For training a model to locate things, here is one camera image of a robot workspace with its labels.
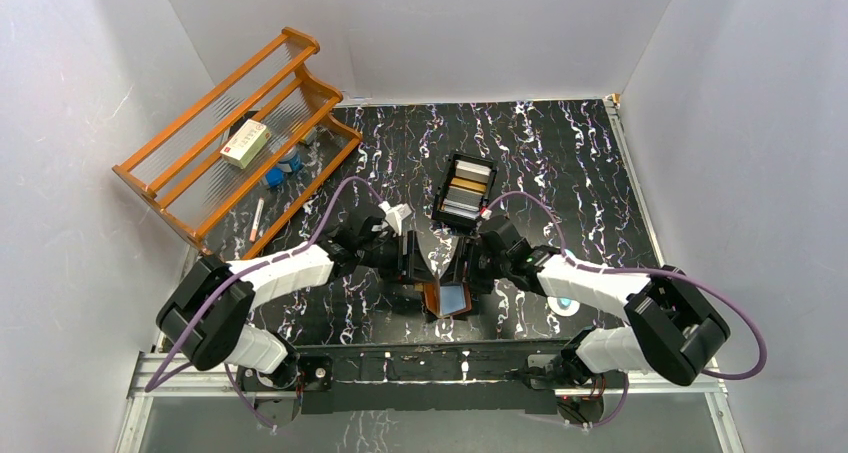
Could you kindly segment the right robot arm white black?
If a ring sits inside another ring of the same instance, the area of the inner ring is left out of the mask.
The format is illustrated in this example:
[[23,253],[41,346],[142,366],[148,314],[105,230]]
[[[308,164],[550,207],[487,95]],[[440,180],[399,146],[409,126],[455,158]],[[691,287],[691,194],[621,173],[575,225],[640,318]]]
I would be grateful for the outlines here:
[[513,377],[531,384],[590,386],[609,371],[654,372],[688,386],[731,336],[704,294],[673,267],[617,272],[550,245],[532,245],[505,215],[459,239],[444,286],[472,293],[507,280],[524,292],[581,305],[617,317],[615,328],[587,327],[543,365],[526,364]]

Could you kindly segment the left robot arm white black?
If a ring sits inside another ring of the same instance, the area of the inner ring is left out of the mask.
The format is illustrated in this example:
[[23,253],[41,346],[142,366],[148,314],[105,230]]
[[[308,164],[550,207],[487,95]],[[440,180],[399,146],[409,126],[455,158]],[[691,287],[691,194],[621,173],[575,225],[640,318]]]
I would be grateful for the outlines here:
[[290,250],[230,263],[203,255],[158,312],[156,326],[198,371],[237,366],[275,389],[290,388],[302,376],[299,353],[280,334],[249,325],[249,315],[359,267],[393,284],[433,285],[417,234],[403,225],[410,213],[405,204],[364,203],[320,227],[314,242]]

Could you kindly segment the brown leather card holder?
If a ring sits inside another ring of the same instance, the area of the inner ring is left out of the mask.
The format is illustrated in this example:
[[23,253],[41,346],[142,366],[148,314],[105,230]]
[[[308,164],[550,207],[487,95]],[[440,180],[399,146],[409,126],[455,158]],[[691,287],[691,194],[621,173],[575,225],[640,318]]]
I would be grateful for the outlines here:
[[472,309],[471,294],[464,283],[425,284],[423,303],[438,318],[464,314]]

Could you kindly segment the gold credit card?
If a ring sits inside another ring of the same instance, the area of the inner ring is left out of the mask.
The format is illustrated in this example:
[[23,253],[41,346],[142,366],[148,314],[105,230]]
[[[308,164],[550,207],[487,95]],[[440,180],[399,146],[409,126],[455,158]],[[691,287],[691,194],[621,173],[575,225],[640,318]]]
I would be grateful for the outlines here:
[[453,177],[450,181],[450,186],[455,188],[462,188],[469,191],[474,191],[479,194],[483,194],[487,191],[487,184],[480,183],[473,180],[468,180],[460,177]]

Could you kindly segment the black card tray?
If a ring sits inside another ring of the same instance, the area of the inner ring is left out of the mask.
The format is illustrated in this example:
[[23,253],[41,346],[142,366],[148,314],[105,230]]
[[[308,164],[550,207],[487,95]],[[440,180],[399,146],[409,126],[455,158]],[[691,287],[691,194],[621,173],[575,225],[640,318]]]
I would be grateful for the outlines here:
[[443,162],[434,188],[431,220],[460,235],[473,235],[492,199],[498,162],[460,151]]

